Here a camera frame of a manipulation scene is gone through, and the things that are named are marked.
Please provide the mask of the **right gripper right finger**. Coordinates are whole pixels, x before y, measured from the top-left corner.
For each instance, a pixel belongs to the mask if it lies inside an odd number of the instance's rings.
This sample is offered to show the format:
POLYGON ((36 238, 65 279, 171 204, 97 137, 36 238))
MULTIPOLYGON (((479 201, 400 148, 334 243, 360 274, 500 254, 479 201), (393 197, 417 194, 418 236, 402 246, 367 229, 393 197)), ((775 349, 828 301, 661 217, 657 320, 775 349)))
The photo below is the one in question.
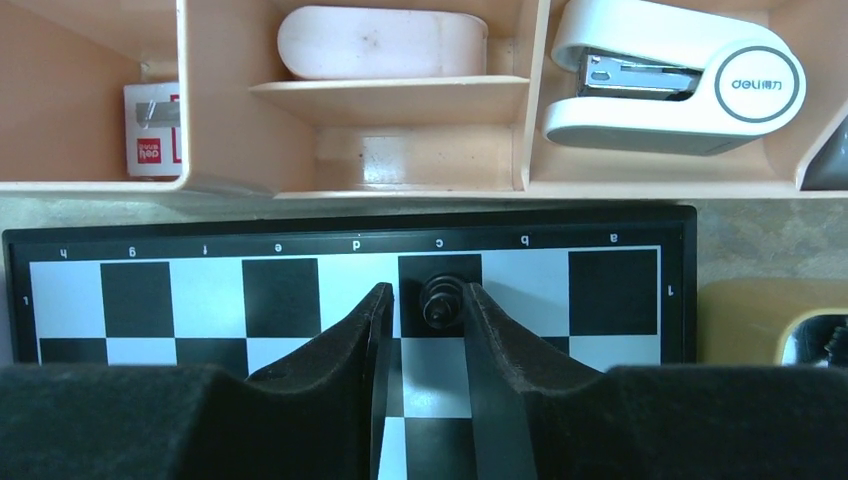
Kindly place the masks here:
POLYGON ((463 289, 483 479, 843 479, 847 373, 816 367, 596 371, 463 289))

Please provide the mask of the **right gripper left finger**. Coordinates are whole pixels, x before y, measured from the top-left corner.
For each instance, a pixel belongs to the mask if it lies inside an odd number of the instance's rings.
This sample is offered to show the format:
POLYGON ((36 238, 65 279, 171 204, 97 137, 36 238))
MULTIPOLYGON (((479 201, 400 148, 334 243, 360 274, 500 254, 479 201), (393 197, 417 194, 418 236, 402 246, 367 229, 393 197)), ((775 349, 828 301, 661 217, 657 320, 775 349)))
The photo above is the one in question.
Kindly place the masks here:
POLYGON ((5 479, 373 479, 394 295, 376 284, 303 346, 239 379, 209 365, 1 371, 5 479))

